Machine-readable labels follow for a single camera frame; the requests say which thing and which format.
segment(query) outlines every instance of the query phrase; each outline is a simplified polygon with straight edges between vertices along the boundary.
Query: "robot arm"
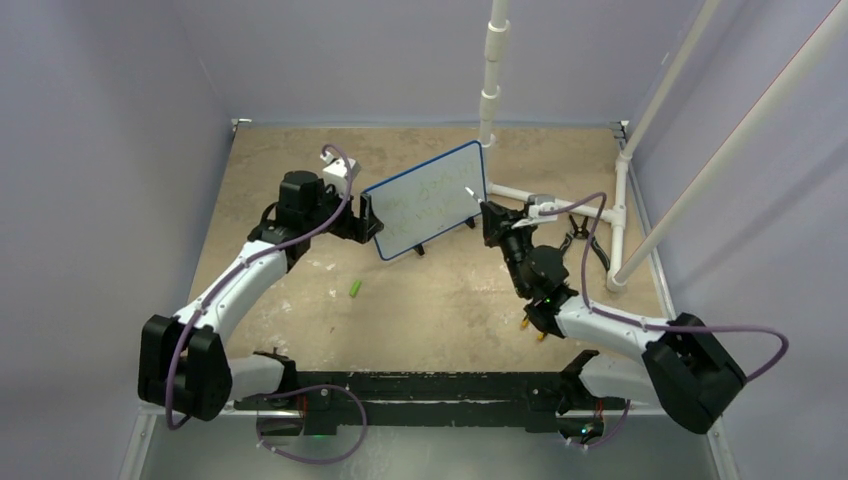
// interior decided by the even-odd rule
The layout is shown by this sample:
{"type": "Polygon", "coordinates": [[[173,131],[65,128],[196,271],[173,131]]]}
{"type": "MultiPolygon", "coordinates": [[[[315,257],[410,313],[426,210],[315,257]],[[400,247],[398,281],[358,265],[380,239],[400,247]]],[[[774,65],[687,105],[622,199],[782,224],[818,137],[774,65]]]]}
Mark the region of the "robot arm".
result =
{"type": "Polygon", "coordinates": [[[591,342],[623,358],[584,351],[565,370],[563,404],[569,398],[619,397],[661,406],[678,424],[706,433],[745,385],[746,377],[710,333],[673,333],[648,326],[703,327],[696,316],[676,320],[647,318],[589,301],[566,283],[568,271],[559,249],[534,246],[537,225],[554,221],[543,212],[559,208],[551,196],[528,198],[511,210],[477,198],[487,247],[499,247],[516,293],[529,302],[527,319],[542,333],[591,342]],[[598,311],[631,320],[634,326],[598,311]]]}
{"type": "MultiPolygon", "coordinates": [[[[259,297],[290,272],[309,250],[310,240],[281,250],[275,251],[275,247],[319,227],[341,204],[347,169],[340,159],[327,154],[322,159],[327,164],[323,178],[308,171],[286,173],[280,183],[278,201],[265,209],[241,252],[212,284],[225,283],[214,298],[208,298],[213,292],[210,287],[171,317],[154,315],[147,321],[142,330],[139,362],[138,394],[142,400],[165,404],[168,368],[177,339],[198,310],[201,316],[192,327],[177,366],[174,410],[208,421],[229,400],[297,388],[293,360],[266,352],[228,360],[224,344],[259,297]],[[270,219],[272,211],[275,216],[270,219]],[[269,251],[248,263],[249,258],[269,251]]],[[[355,177],[360,167],[354,160],[349,162],[355,177]]],[[[326,231],[358,243],[370,241],[383,224],[373,215],[367,194],[360,196],[359,207],[356,217],[348,202],[326,231]]]]}

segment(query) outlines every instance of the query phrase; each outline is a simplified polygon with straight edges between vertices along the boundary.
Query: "whiteboard stand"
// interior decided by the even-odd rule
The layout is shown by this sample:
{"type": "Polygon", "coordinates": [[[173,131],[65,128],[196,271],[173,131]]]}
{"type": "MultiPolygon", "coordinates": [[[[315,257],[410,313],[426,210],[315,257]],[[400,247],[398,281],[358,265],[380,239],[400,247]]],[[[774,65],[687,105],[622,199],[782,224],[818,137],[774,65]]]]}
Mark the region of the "whiteboard stand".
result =
{"type": "MultiPolygon", "coordinates": [[[[468,228],[473,230],[477,226],[477,222],[474,220],[474,217],[471,217],[465,220],[465,225],[467,225],[468,228]]],[[[412,249],[415,250],[415,253],[417,253],[419,257],[424,256],[424,244],[419,243],[418,245],[412,247],[412,249]]]]}
{"type": "Polygon", "coordinates": [[[377,253],[391,260],[462,224],[475,228],[480,206],[466,188],[486,199],[483,148],[472,140],[368,187],[371,207],[384,227],[374,236],[377,253]]]}

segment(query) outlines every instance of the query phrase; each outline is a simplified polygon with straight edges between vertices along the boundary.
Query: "tan floor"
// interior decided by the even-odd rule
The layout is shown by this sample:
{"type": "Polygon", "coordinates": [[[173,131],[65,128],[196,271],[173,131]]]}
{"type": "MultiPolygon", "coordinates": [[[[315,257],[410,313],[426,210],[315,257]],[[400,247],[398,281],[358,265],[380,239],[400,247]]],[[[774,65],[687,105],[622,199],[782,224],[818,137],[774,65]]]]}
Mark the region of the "tan floor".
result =
{"type": "MultiPolygon", "coordinates": [[[[355,188],[377,181],[474,139],[472,128],[282,129],[239,131],[192,286],[198,295],[232,261],[262,210],[276,200],[283,174],[319,171],[318,151],[332,142],[361,162],[355,188]]],[[[606,129],[506,129],[489,162],[493,181],[577,200],[597,190],[612,194],[617,155],[606,129]]],[[[518,206],[493,197],[505,205],[518,206]]],[[[625,258],[641,233],[628,202],[625,258]]],[[[569,228],[565,216],[542,226],[539,244],[559,245],[569,228]]],[[[609,250],[610,228],[598,229],[609,250]]],[[[566,259],[570,284],[579,288],[583,242],[566,259]]],[[[292,272],[265,293],[227,345],[231,357],[280,347],[301,370],[560,370],[585,342],[548,337],[537,342],[531,328],[519,330],[523,302],[512,288],[497,249],[483,246],[480,230],[458,228],[384,262],[373,244],[331,235],[312,242],[292,272]],[[357,298],[348,296],[362,280],[357,298]]],[[[589,292],[598,302],[643,315],[660,314],[653,279],[642,265],[628,292],[614,298],[604,288],[597,258],[589,258],[589,292]]]]}

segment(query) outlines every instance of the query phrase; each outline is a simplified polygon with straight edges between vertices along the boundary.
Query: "gray wall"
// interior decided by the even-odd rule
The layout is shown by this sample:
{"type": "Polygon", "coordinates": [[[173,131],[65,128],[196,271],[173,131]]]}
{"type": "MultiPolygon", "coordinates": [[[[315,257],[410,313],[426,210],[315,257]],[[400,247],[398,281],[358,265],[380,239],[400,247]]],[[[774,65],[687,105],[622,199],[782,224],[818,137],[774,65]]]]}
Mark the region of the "gray wall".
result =
{"type": "Polygon", "coordinates": [[[164,0],[3,2],[0,65],[0,464],[115,478],[141,326],[188,295],[228,118],[164,0]]]}
{"type": "MultiPolygon", "coordinates": [[[[491,0],[178,0],[231,116],[476,121],[491,0]]],[[[510,2],[498,120],[631,118],[700,0],[510,2]]]]}
{"type": "MultiPolygon", "coordinates": [[[[636,151],[656,221],[835,0],[749,0],[684,100],[636,151]]],[[[846,478],[848,38],[840,40],[659,246],[678,310],[764,324],[789,353],[726,414],[744,478],[846,478]]],[[[721,337],[751,371],[771,338],[721,337]]]]}

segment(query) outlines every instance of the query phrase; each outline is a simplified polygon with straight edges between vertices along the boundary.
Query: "purple cable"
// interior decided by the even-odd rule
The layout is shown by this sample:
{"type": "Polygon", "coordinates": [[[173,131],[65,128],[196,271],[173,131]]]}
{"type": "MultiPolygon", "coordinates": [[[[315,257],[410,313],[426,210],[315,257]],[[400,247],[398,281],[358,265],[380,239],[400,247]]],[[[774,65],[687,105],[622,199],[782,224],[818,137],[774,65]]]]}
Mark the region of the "purple cable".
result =
{"type": "Polygon", "coordinates": [[[262,398],[268,398],[268,399],[288,398],[288,397],[293,397],[295,395],[300,395],[302,393],[312,392],[312,391],[315,391],[315,390],[322,390],[322,389],[325,389],[325,388],[328,389],[328,390],[336,390],[336,391],[344,393],[345,395],[350,397],[353,400],[353,403],[355,403],[356,406],[359,408],[359,414],[362,416],[362,431],[360,432],[359,438],[356,440],[356,443],[354,443],[353,446],[350,447],[350,450],[348,450],[347,452],[345,452],[341,455],[338,455],[338,456],[335,456],[335,457],[330,457],[330,458],[301,457],[299,455],[295,455],[293,453],[289,453],[289,452],[280,450],[277,447],[269,445],[265,441],[265,438],[262,437],[262,432],[261,432],[260,426],[259,426],[259,420],[257,420],[256,421],[256,438],[259,439],[259,445],[265,447],[271,453],[276,453],[277,455],[280,455],[282,457],[286,457],[289,460],[294,460],[294,461],[300,462],[300,463],[306,463],[308,465],[329,465],[331,463],[341,462],[342,460],[353,455],[353,453],[362,445],[362,442],[365,440],[365,434],[368,431],[368,423],[367,423],[367,419],[365,417],[365,406],[362,405],[362,402],[358,398],[356,398],[356,395],[349,392],[347,389],[339,387],[338,385],[314,385],[314,386],[311,386],[311,387],[301,388],[300,390],[294,390],[292,392],[275,393],[275,394],[271,394],[271,395],[261,395],[261,397],[262,398]]]}
{"type": "MultiPolygon", "coordinates": [[[[774,335],[775,337],[780,339],[780,348],[777,350],[777,353],[774,354],[766,363],[763,364],[760,368],[754,370],[753,373],[747,376],[747,382],[750,383],[757,378],[761,377],[764,373],[771,370],[777,362],[786,355],[786,351],[789,349],[789,338],[786,337],[783,333],[770,328],[770,327],[762,327],[759,325],[737,325],[737,326],[717,326],[717,327],[681,327],[681,326],[672,326],[672,325],[642,325],[642,322],[635,320],[633,318],[628,318],[623,315],[618,315],[612,312],[608,312],[606,310],[593,307],[591,301],[589,300],[589,291],[586,284],[586,264],[589,258],[589,248],[592,245],[592,240],[595,238],[595,230],[598,227],[598,223],[601,221],[601,212],[603,212],[604,207],[607,203],[607,194],[604,192],[596,192],[589,195],[582,200],[578,200],[567,207],[558,208],[556,210],[550,210],[547,212],[540,212],[540,215],[559,215],[560,213],[566,213],[574,210],[575,208],[585,205],[588,202],[600,197],[601,205],[598,207],[598,213],[594,216],[592,226],[589,228],[589,237],[586,240],[586,245],[583,248],[583,257],[580,260],[580,293],[583,297],[583,303],[586,304],[586,307],[589,308],[593,313],[597,313],[599,315],[603,315],[611,320],[616,320],[627,325],[644,328],[645,330],[655,331],[655,332],[672,332],[672,333],[767,333],[769,335],[774,335]]],[[[630,410],[630,401],[627,401],[627,404],[624,407],[624,413],[621,415],[621,419],[619,419],[618,423],[609,433],[609,435],[605,435],[600,441],[592,445],[590,448],[598,447],[604,443],[606,443],[613,435],[615,435],[619,427],[624,423],[624,420],[627,418],[627,412],[630,410]]]]}
{"type": "Polygon", "coordinates": [[[209,290],[209,294],[206,295],[203,300],[201,300],[200,309],[194,311],[194,313],[191,315],[191,318],[189,318],[188,323],[186,323],[186,326],[183,327],[183,331],[180,334],[180,338],[177,340],[177,346],[176,348],[174,348],[174,355],[171,357],[171,364],[168,366],[168,378],[165,381],[165,421],[168,424],[169,430],[176,430],[182,427],[183,425],[185,425],[188,419],[191,418],[186,415],[180,419],[179,423],[174,423],[174,380],[177,376],[177,364],[180,361],[180,352],[182,352],[183,348],[185,348],[185,342],[186,340],[188,340],[189,333],[191,332],[191,329],[194,327],[194,325],[198,322],[198,320],[200,320],[202,311],[205,311],[209,304],[212,302],[212,300],[221,292],[221,290],[225,286],[227,286],[227,284],[229,284],[230,281],[232,281],[232,279],[235,278],[236,275],[238,275],[239,273],[241,273],[242,270],[245,269],[245,265],[249,265],[254,261],[258,260],[259,258],[264,257],[265,255],[285,250],[286,248],[291,247],[292,245],[297,245],[300,242],[314,237],[315,235],[323,232],[330,225],[332,225],[333,222],[336,221],[337,218],[339,218],[339,215],[342,214],[342,211],[344,211],[344,208],[348,202],[348,197],[353,191],[353,172],[350,166],[350,160],[348,159],[347,154],[341,148],[333,144],[328,143],[327,145],[324,145],[321,148],[321,152],[327,153],[328,148],[332,148],[339,154],[339,156],[342,157],[342,160],[345,164],[345,169],[347,170],[347,185],[345,186],[345,194],[342,197],[342,203],[339,204],[339,207],[336,209],[335,212],[333,212],[332,215],[330,215],[330,218],[328,218],[326,222],[322,223],[311,232],[303,234],[292,240],[283,242],[279,245],[274,245],[272,247],[266,248],[265,250],[256,252],[255,254],[248,257],[244,263],[237,265],[235,268],[227,272],[227,274],[221,278],[221,281],[219,281],[217,284],[215,284],[215,286],[213,286],[209,290]]]}

